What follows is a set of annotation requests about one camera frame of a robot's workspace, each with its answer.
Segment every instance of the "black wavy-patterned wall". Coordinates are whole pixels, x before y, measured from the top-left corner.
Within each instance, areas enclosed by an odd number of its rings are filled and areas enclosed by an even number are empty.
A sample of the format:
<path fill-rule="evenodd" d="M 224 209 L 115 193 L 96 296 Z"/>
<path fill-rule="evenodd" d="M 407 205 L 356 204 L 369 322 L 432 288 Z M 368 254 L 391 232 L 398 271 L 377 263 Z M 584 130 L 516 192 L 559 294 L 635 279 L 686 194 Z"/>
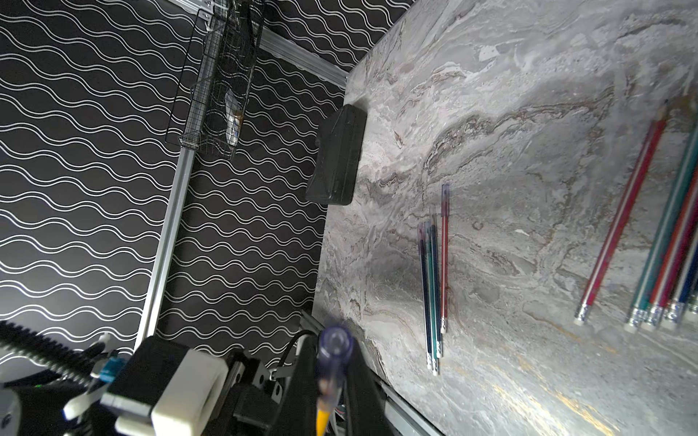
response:
<path fill-rule="evenodd" d="M 1 2 L 0 318 L 133 351 L 192 25 L 164 1 Z M 2 353 L 1 379 L 36 370 Z"/>
<path fill-rule="evenodd" d="M 302 200 L 336 86 L 261 52 L 232 160 L 197 157 L 158 335 L 269 365 L 313 301 L 327 208 Z"/>
<path fill-rule="evenodd" d="M 414 0 L 273 0 L 271 30 L 346 71 L 351 70 Z"/>

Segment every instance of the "wire basket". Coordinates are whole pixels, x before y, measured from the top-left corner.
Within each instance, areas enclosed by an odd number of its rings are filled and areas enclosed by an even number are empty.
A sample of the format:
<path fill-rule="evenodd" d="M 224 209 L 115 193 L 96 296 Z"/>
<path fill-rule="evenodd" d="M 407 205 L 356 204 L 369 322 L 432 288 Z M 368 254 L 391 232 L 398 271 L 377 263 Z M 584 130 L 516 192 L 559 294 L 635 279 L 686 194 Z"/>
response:
<path fill-rule="evenodd" d="M 264 24 L 263 4 L 254 9 L 256 16 L 249 1 L 236 1 L 226 17 L 211 18 L 181 146 L 228 160 L 235 154 Z"/>

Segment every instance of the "pen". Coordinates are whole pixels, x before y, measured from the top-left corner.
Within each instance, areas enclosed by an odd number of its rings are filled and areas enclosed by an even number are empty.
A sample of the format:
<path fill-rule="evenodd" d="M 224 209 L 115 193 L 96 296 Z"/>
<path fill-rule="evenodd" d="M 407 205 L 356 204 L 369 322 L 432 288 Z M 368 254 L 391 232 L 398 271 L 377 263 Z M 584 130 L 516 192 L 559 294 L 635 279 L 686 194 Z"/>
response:
<path fill-rule="evenodd" d="M 422 293 L 424 295 L 424 336 L 426 337 L 426 366 L 431 369 L 431 317 L 429 316 L 429 279 L 426 271 L 424 223 L 417 225 L 419 234 L 419 264 L 422 267 Z"/>
<path fill-rule="evenodd" d="M 448 213 L 451 185 L 441 186 L 441 333 L 446 333 L 448 319 Z"/>
<path fill-rule="evenodd" d="M 433 269 L 434 269 L 434 304 L 436 311 L 436 318 L 434 320 L 434 326 L 436 328 L 436 357 L 441 359 L 443 357 L 443 349 L 441 343 L 441 329 L 440 329 L 440 318 L 441 318 L 441 289 L 439 288 L 439 273 L 438 273 L 438 232 L 436 231 L 436 214 L 431 215 L 431 255 L 433 256 Z"/>
<path fill-rule="evenodd" d="M 318 347 L 318 414 L 317 436 L 323 436 L 327 422 L 339 403 L 344 385 L 345 369 L 354 348 L 354 339 L 344 328 L 328 327 L 320 334 Z"/>
<path fill-rule="evenodd" d="M 436 290 L 434 281 L 434 269 L 433 269 L 433 235 L 431 233 L 431 223 L 426 221 L 424 224 L 426 230 L 426 273 L 429 277 L 429 316 L 431 318 L 431 372 L 434 375 L 438 375 L 438 353 L 436 349 L 436 334 L 438 332 L 438 326 L 436 325 L 436 320 L 438 319 L 438 312 L 436 311 Z"/>

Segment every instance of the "pen cap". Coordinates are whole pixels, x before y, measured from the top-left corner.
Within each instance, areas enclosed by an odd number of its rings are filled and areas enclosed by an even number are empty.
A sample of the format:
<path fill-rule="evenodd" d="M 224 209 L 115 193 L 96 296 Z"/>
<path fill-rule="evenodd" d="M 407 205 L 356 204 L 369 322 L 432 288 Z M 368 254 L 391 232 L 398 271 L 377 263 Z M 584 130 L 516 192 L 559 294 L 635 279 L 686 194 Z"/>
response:
<path fill-rule="evenodd" d="M 349 362 L 354 340 L 349 332 L 340 326 L 329 327 L 320 334 L 320 349 L 318 352 L 318 364 L 320 376 L 329 370 L 333 372 L 343 368 Z"/>
<path fill-rule="evenodd" d="M 320 389 L 319 408 L 331 409 L 336 406 L 353 348 L 352 336 L 342 327 L 329 327 L 320 334 L 316 368 Z"/>

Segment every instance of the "gray marble surface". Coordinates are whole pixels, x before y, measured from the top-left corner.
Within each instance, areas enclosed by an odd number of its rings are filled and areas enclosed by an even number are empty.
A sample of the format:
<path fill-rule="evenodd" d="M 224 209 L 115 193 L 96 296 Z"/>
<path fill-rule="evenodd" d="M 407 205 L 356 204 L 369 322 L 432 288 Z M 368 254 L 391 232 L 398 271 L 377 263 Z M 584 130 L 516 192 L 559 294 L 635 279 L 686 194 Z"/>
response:
<path fill-rule="evenodd" d="M 694 325 L 622 321 L 696 114 L 698 3 L 419 0 L 351 72 L 368 122 L 313 314 L 448 435 L 694 435 Z M 671 121 L 586 326 L 574 309 L 648 122 Z M 452 184 L 450 329 L 424 362 L 417 223 Z"/>

